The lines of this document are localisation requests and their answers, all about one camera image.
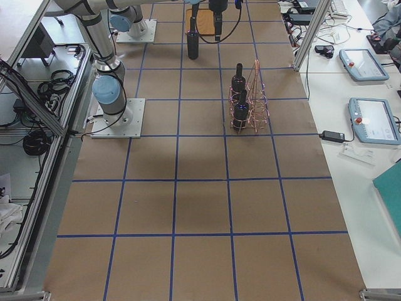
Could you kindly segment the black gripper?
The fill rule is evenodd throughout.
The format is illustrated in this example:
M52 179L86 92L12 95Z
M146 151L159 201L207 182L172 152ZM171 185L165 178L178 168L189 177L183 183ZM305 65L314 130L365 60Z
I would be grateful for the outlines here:
M209 0L209 9L214 13L214 40L220 41L222 34L222 13L228 7L228 0ZM192 5L191 18L195 19L199 10L199 4Z

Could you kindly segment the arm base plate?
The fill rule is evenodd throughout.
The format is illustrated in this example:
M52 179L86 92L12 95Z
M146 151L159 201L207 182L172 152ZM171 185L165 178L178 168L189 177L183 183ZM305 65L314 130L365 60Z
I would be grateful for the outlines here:
M117 43L153 43L157 27L156 19L143 19L140 22L133 23L127 32L118 32Z
M93 123L90 137L94 139L122 139L140 138L142 132L143 115L145 111L144 98L128 98L123 115L105 115L100 105Z

